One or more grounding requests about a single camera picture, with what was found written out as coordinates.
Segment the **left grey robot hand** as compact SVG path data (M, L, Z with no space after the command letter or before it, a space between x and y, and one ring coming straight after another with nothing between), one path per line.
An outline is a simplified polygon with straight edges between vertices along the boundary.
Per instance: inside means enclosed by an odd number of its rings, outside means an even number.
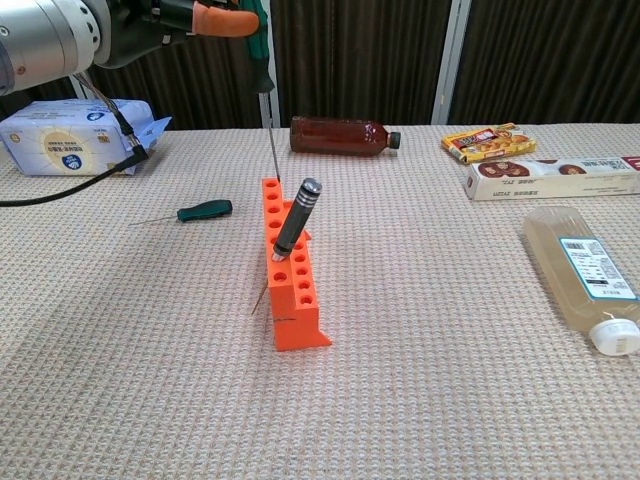
M117 69L194 36L250 37L267 24L259 1L105 1L94 64Z

